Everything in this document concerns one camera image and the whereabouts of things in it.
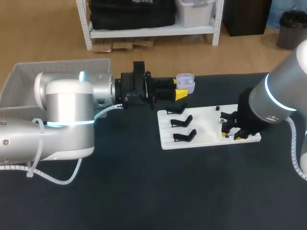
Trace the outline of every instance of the black cabinet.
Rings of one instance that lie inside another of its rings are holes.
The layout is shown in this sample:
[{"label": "black cabinet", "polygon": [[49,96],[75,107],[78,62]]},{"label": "black cabinet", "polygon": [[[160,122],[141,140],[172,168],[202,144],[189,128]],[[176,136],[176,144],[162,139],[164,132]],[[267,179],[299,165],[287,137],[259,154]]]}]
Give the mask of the black cabinet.
[{"label": "black cabinet", "polygon": [[264,33],[272,0],[225,0],[223,22],[230,36]]}]

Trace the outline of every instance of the wire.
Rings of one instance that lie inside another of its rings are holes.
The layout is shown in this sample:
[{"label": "wire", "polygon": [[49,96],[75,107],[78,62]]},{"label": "wire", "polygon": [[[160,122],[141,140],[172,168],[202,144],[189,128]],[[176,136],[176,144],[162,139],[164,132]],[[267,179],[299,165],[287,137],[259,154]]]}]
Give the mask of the wire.
[{"label": "wire", "polygon": [[[122,104],[116,104],[116,105],[113,105],[111,107],[108,107],[104,110],[102,110],[101,112],[99,112],[95,117],[94,117],[94,121],[99,118],[101,115],[111,111],[111,110],[114,110],[114,109],[123,109],[123,105]],[[48,174],[38,170],[38,169],[35,169],[33,171],[33,173],[55,183],[55,184],[59,184],[59,185],[67,185],[67,184],[70,184],[76,177],[77,173],[78,173],[78,170],[80,168],[80,165],[81,165],[81,162],[82,162],[82,158],[80,158],[78,160],[78,163],[76,165],[76,168],[75,170],[73,171],[73,174],[71,175],[71,177],[66,180],[66,181],[60,181],[60,180],[57,180],[55,178],[53,178],[52,176],[49,176]],[[3,166],[0,166],[0,170],[19,170],[19,171],[27,171],[27,172],[31,172],[31,168],[28,167],[28,166],[23,166],[23,165],[3,165]]]},{"label": "wire", "polygon": [[292,164],[297,172],[297,174],[302,177],[305,181],[307,181],[307,175],[303,173],[301,168],[299,167],[297,163],[297,158],[296,158],[296,127],[291,118],[287,118],[286,121],[289,123],[290,128],[291,128],[291,133],[292,133],[292,140],[291,140],[291,159],[292,159]]}]

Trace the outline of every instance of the white plastic basket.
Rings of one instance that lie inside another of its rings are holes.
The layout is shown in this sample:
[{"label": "white plastic basket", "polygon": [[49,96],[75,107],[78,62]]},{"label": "white plastic basket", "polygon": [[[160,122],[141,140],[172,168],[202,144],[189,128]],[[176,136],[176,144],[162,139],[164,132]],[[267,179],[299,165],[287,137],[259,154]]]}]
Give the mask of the white plastic basket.
[{"label": "white plastic basket", "polygon": [[176,0],[178,16],[184,27],[209,25],[215,0]]},{"label": "white plastic basket", "polygon": [[34,82],[41,72],[109,73],[110,59],[88,59],[18,63],[9,74],[0,94],[0,116],[17,117],[31,121],[46,121],[45,110],[39,108],[34,97]]}]

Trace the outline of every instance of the black bag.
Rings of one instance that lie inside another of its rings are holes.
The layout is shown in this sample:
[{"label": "black bag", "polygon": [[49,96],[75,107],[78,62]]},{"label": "black bag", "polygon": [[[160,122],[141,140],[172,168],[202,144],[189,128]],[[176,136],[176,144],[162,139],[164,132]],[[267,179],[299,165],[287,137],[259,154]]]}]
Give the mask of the black bag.
[{"label": "black bag", "polygon": [[175,24],[174,0],[91,0],[96,30],[127,30]]}]

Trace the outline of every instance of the black trash can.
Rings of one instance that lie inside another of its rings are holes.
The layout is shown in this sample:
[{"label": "black trash can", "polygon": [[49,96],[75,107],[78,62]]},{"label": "black trash can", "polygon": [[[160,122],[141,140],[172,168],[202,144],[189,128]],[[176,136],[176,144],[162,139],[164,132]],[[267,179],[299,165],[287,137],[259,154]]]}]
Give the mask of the black trash can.
[{"label": "black trash can", "polygon": [[91,0],[96,30],[128,30],[175,24],[175,0]]},{"label": "black trash can", "polygon": [[277,46],[295,49],[307,39],[307,12],[286,11],[280,19],[280,32]]},{"label": "black trash can", "polygon": [[230,36],[262,35],[272,0],[225,0],[223,22]]}]

